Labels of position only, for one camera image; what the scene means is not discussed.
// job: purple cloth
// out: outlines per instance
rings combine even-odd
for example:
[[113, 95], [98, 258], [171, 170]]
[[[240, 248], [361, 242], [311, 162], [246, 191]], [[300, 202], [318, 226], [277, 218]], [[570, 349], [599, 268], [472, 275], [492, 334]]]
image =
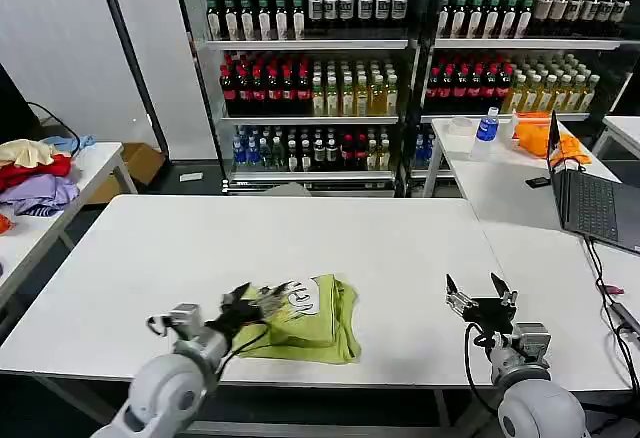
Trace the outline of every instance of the purple cloth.
[[78, 187], [69, 178], [35, 175], [0, 193], [0, 203], [13, 205], [16, 215], [51, 216], [78, 196]]

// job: white wall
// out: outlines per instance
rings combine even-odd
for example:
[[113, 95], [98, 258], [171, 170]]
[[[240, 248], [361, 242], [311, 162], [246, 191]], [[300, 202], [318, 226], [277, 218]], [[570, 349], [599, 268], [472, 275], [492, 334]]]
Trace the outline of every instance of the white wall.
[[215, 158], [178, 0], [118, 1], [170, 158]]
[[77, 133], [157, 146], [106, 0], [0, 0], [0, 62]]

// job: blue cloth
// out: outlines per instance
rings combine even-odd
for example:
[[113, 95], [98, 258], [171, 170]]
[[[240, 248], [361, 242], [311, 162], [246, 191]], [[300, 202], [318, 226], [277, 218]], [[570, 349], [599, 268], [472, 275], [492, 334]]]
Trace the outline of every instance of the blue cloth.
[[[93, 135], [81, 136], [80, 137], [80, 151], [82, 148], [87, 146], [91, 146], [96, 142], [96, 139]], [[46, 143], [47, 145], [55, 146], [59, 151], [68, 151], [71, 153], [76, 147], [76, 139], [75, 138], [65, 138], [63, 136], [50, 136], [49, 138], [45, 138], [42, 140], [42, 143]]]
[[74, 182], [64, 176], [35, 175], [0, 193], [0, 204], [13, 205], [16, 215], [51, 216], [78, 196]]

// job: red cloth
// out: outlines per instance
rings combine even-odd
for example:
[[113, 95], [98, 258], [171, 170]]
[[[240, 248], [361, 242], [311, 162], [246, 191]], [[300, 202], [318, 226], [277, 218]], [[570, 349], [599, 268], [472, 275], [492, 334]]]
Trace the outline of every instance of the red cloth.
[[32, 175], [50, 174], [54, 176], [67, 176], [71, 171], [71, 157], [53, 155], [53, 163], [50, 165], [38, 165], [35, 168], [6, 165], [0, 167], [0, 191], [19, 185]]

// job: floor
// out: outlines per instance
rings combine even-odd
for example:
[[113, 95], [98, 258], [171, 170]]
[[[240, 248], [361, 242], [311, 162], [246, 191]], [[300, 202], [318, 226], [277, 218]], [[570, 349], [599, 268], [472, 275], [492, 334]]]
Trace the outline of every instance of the floor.
[[[609, 163], [612, 171], [625, 182], [640, 187], [640, 162]], [[180, 182], [184, 173], [202, 172], [198, 181]], [[217, 165], [174, 164], [161, 170], [144, 192], [151, 194], [218, 195], [221, 172]], [[436, 188], [436, 196], [457, 197], [455, 185]], [[79, 240], [99, 216], [103, 207], [85, 207], [70, 224], [68, 234]], [[25, 304], [30, 304], [46, 285], [68, 254], [61, 243], [51, 249], [36, 266], [30, 279], [19, 290]], [[123, 383], [91, 383], [106, 401], [118, 408], [126, 399]], [[98, 425], [45, 389], [36, 381], [21, 376], [0, 375], [0, 437], [30, 438], [91, 436]], [[470, 400], [465, 390], [451, 390], [446, 401], [452, 418], [458, 416]], [[207, 401], [207, 419], [223, 421], [259, 421], [273, 423], [314, 423], [344, 425], [436, 426], [434, 397], [421, 390], [277, 390], [265, 387], [220, 387], [215, 397]], [[602, 417], [590, 417], [601, 421]], [[633, 436], [633, 424], [620, 423], [601, 436]], [[485, 430], [485, 437], [501, 437], [495, 423]]]

